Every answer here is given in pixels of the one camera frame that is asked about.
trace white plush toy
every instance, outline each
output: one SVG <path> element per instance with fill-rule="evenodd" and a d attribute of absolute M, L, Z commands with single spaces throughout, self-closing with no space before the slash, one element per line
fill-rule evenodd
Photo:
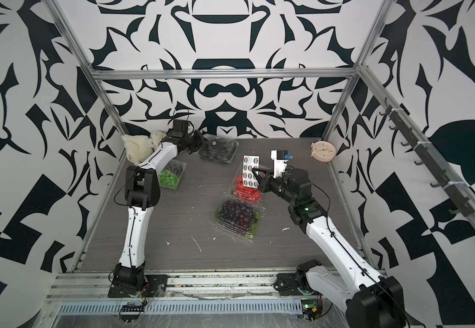
<path fill-rule="evenodd" d="M 123 135 L 124 148 L 126 149 L 126 158 L 134 165 L 139 165 L 146 160 L 166 136 L 161 131 L 153 131 L 151 137 L 146 135 Z"/>

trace black and white patterned wall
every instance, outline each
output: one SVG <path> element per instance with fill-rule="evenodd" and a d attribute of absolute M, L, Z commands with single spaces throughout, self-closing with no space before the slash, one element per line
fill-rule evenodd
<path fill-rule="evenodd" d="M 352 67 L 381 0 L 59 2 L 96 69 Z M 321 136 L 345 79 L 108 81 L 130 133 Z"/>
<path fill-rule="evenodd" d="M 475 191 L 475 1 L 398 0 L 369 68 Z M 382 111 L 360 81 L 331 137 L 365 251 L 413 322 L 475 327 L 475 230 Z"/>
<path fill-rule="evenodd" d="M 321 136 L 346 78 L 115 80 L 104 87 L 129 134 L 173 118 L 231 137 Z"/>
<path fill-rule="evenodd" d="M 122 151 L 44 5 L 0 1 L 0 327 L 71 266 Z"/>

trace table surface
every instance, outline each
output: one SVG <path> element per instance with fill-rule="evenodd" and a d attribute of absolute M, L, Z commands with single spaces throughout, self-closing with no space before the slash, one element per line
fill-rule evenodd
<path fill-rule="evenodd" d="M 332 264 L 321 249 L 294 225 L 288 203 L 273 193 L 261 198 L 266 215 L 253 242 L 234 236 L 212 223 L 215 209 L 241 167 L 243 155 L 260 156 L 260 164 L 273 167 L 271 150 L 288 150 L 290 165 L 308 171 L 310 180 L 330 197 L 330 217 L 345 239 L 356 246 L 345 210 L 338 198 L 325 163 L 310 157 L 315 138 L 240 139 L 234 161 L 228 165 L 208 161 L 198 154 L 183 153 L 176 159 L 187 162 L 179 188 L 161 189 L 150 223 L 145 250 L 147 270 L 208 270 L 239 268 L 295 267 L 311 259 L 325 266 Z M 81 272 L 110 272 L 119 262 L 128 226 L 128 208 L 116 205 L 113 197 L 124 184 L 126 167 L 115 183 L 108 203 L 99 218 Z M 313 197 L 325 209 L 326 196 L 313 187 Z M 117 202 L 124 203 L 123 192 Z"/>

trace debris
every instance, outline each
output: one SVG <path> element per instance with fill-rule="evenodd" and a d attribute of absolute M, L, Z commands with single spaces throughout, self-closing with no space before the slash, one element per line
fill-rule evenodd
<path fill-rule="evenodd" d="M 190 236 L 191 237 L 191 236 Z M 195 241 L 194 237 L 192 237 L 192 239 Z M 197 241 L 195 241 L 195 244 L 197 245 L 197 247 L 199 247 L 199 244 L 197 243 Z M 199 253 L 202 253 L 203 251 L 201 251 L 201 247 L 199 247 Z"/>

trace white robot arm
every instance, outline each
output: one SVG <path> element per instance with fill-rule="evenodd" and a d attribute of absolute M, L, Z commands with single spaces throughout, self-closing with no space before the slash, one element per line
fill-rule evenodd
<path fill-rule="evenodd" d="M 124 198 L 128 205 L 128 229 L 119 263 L 113 270 L 108 297 L 129 297 L 147 284 L 144 277 L 144 243 L 153 207 L 161 197 L 157 176 L 175 156 L 197 151 L 203 142 L 198 130 L 188 133 L 185 120 L 174 120 L 172 128 L 157 150 L 139 166 L 126 171 Z"/>
<path fill-rule="evenodd" d="M 343 238 L 333 221 L 312 197 L 308 172 L 291 167 L 287 151 L 272 151 L 274 171 L 254 168 L 261 192 L 272 191 L 289 203 L 292 221 L 325 253 L 343 281 L 317 260 L 299 265 L 296 286 L 319 292 L 345 312 L 351 328 L 403 328 L 406 315 L 403 290 L 393 277 L 384 278 Z"/>
<path fill-rule="evenodd" d="M 144 243 L 153 207 L 160 198 L 157 175 L 183 150 L 197 151 L 203 138 L 199 131 L 188 134 L 188 121 L 175 120 L 159 148 L 139 166 L 127 169 L 124 198 L 128 229 L 119 263 L 113 270 L 108 296 L 128 297 L 146 285 Z M 292 221 L 325 253 L 343 281 L 329 274 L 318 261 L 298 266 L 300 290 L 317 291 L 346 313 L 351 328 L 402 328 L 405 325 L 403 292 L 393 277 L 383 278 L 349 245 L 319 203 L 312 197 L 308 173 L 291 168 L 286 151 L 272 151 L 274 171 L 253 169 L 262 192 L 272 191 L 289 203 Z"/>

